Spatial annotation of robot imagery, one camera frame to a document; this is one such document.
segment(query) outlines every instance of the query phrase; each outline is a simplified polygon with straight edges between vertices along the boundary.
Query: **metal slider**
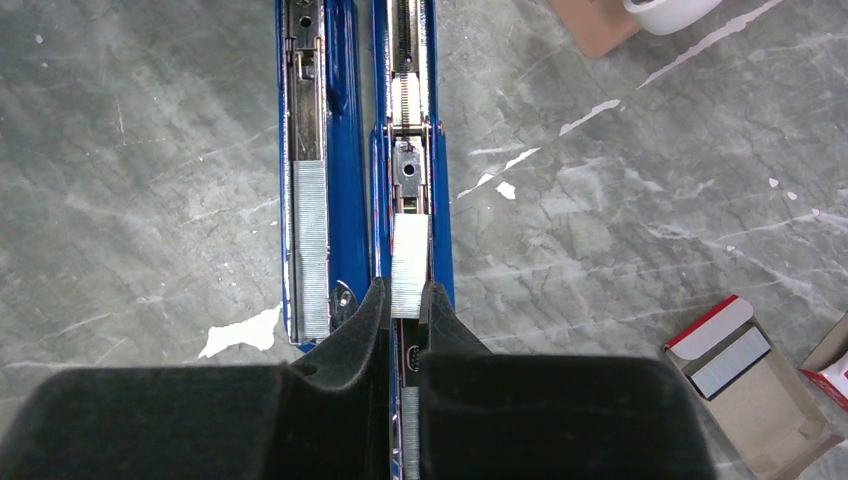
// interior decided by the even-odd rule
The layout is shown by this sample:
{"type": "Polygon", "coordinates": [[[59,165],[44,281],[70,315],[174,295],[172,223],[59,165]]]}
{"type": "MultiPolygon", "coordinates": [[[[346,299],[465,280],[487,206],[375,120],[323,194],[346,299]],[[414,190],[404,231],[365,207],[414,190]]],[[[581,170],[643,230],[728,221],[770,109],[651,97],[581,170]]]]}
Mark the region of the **metal slider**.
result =
{"type": "Polygon", "coordinates": [[[421,478],[421,440],[418,421],[418,387],[404,387],[400,390],[402,444],[403,444],[403,471],[407,480],[418,480],[421,478]]]}
{"type": "Polygon", "coordinates": [[[327,218],[327,93],[324,2],[284,7],[286,139],[284,198],[289,339],[330,334],[327,218]]]}
{"type": "Polygon", "coordinates": [[[392,318],[419,317],[429,248],[430,216],[396,214],[392,239],[392,318]]]}

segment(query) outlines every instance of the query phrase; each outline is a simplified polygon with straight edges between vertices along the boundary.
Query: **brown cardboard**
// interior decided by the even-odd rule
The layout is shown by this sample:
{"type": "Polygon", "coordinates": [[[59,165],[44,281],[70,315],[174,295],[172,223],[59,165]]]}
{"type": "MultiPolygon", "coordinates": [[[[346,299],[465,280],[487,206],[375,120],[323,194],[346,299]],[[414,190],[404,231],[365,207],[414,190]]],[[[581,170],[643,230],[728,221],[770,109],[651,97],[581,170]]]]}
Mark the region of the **brown cardboard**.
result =
{"type": "Polygon", "coordinates": [[[621,0],[548,1],[587,57],[603,57],[642,29],[621,0]]]}
{"type": "Polygon", "coordinates": [[[842,317],[824,340],[813,349],[810,356],[801,364],[801,372],[828,394],[843,410],[848,412],[848,398],[830,385],[827,378],[819,372],[848,352],[848,315],[842,317]]]}
{"type": "Polygon", "coordinates": [[[683,373],[701,356],[714,356],[726,348],[727,337],[736,330],[751,325],[760,329],[771,351],[712,400],[698,395],[694,387],[692,392],[758,478],[795,479],[843,438],[830,432],[827,418],[768,338],[748,302],[730,297],[669,342],[666,355],[683,373]]]}

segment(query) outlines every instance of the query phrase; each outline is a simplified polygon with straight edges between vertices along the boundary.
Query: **gray marble floor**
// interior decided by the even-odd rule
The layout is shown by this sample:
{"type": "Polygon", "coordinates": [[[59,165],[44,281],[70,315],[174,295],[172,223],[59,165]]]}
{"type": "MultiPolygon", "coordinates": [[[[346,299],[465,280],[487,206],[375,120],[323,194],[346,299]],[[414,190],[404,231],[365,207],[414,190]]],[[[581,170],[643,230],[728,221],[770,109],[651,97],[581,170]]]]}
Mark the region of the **gray marble floor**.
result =
{"type": "MultiPolygon", "coordinates": [[[[653,357],[735,292],[799,364],[848,311],[848,2],[728,0],[601,60],[545,0],[439,7],[457,310],[492,349],[653,357]]],[[[198,359],[279,302],[270,8],[0,0],[0,431],[60,368],[296,355],[278,326],[198,359]]]]}

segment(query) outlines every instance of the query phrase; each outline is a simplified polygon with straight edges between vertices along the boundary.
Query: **white paint speck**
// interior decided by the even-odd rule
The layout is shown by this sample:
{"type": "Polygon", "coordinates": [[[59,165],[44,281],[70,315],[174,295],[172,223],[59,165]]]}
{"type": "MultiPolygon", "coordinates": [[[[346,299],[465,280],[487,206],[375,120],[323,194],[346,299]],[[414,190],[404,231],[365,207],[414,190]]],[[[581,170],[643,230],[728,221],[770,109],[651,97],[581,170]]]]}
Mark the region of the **white paint speck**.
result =
{"type": "Polygon", "coordinates": [[[506,198],[507,200],[515,200],[515,187],[513,187],[512,185],[506,182],[501,182],[501,184],[498,185],[495,190],[497,190],[498,193],[503,195],[504,198],[506,198]]]}
{"type": "Polygon", "coordinates": [[[524,148],[523,145],[508,145],[506,147],[496,147],[496,148],[478,148],[477,150],[472,150],[468,152],[469,157],[474,157],[477,155],[488,155],[490,153],[504,153],[511,152],[513,150],[518,150],[520,148],[524,148]]]}
{"type": "Polygon", "coordinates": [[[197,358],[212,358],[228,347],[241,343],[256,347],[261,351],[268,350],[274,346],[274,326],[280,321],[281,309],[282,304],[264,310],[243,322],[225,327],[210,328],[206,346],[203,347],[197,358]]]}
{"type": "Polygon", "coordinates": [[[583,125],[584,123],[588,122],[589,120],[594,118],[599,113],[604,112],[606,110],[609,110],[611,108],[617,107],[620,103],[621,103],[621,100],[615,99],[615,100],[607,100],[604,103],[601,103],[599,105],[595,105],[594,107],[592,107],[592,110],[589,113],[587,113],[586,115],[583,116],[583,118],[577,120],[576,122],[566,123],[565,125],[563,125],[562,128],[559,129],[559,136],[561,137],[561,136],[565,135],[566,133],[574,130],[577,127],[579,127],[580,125],[583,125]]]}
{"type": "Polygon", "coordinates": [[[510,168],[518,165],[519,163],[523,162],[524,160],[527,160],[527,158],[530,157],[530,155],[533,155],[534,153],[538,152],[540,150],[540,148],[541,147],[531,148],[530,150],[526,150],[526,151],[521,152],[521,154],[519,156],[517,156],[517,157],[513,158],[512,160],[506,162],[506,166],[504,167],[504,171],[509,170],[510,168]]]}
{"type": "Polygon", "coordinates": [[[477,180],[477,185],[475,185],[475,186],[474,186],[474,187],[472,187],[472,188],[469,188],[468,190],[465,190],[465,191],[463,191],[463,192],[460,192],[460,193],[459,193],[459,195],[457,195],[457,196],[456,196],[456,198],[462,198],[462,197],[464,197],[464,196],[468,195],[469,193],[473,192],[476,188],[480,187],[481,185],[485,184],[486,182],[488,182],[489,180],[491,180],[491,179],[493,179],[493,178],[495,178],[495,176],[494,176],[494,175],[492,175],[492,174],[490,174],[490,173],[484,173],[484,174],[480,177],[480,180],[477,180]]]}
{"type": "Polygon", "coordinates": [[[736,18],[731,19],[723,27],[721,27],[718,30],[710,33],[709,35],[707,35],[706,37],[701,39],[700,42],[695,44],[695,46],[691,47],[689,50],[686,50],[685,52],[680,54],[680,56],[678,56],[673,62],[669,63],[668,65],[664,66],[663,68],[652,73],[648,77],[647,80],[642,82],[642,85],[639,85],[639,88],[637,88],[636,90],[639,90],[640,88],[648,85],[649,83],[653,82],[654,80],[662,77],[666,73],[668,73],[668,72],[674,70],[675,68],[679,67],[680,65],[686,63],[686,61],[695,57],[696,55],[703,52],[707,48],[713,46],[716,42],[723,39],[724,37],[727,37],[728,35],[731,35],[733,33],[741,32],[742,30],[745,29],[745,27],[748,26],[749,23],[756,20],[757,17],[759,17],[760,15],[762,15],[762,14],[768,12],[769,10],[771,10],[772,8],[776,7],[781,2],[783,2],[783,0],[769,0],[769,1],[765,2],[760,8],[751,10],[750,12],[748,12],[744,15],[740,15],[736,18]]]}

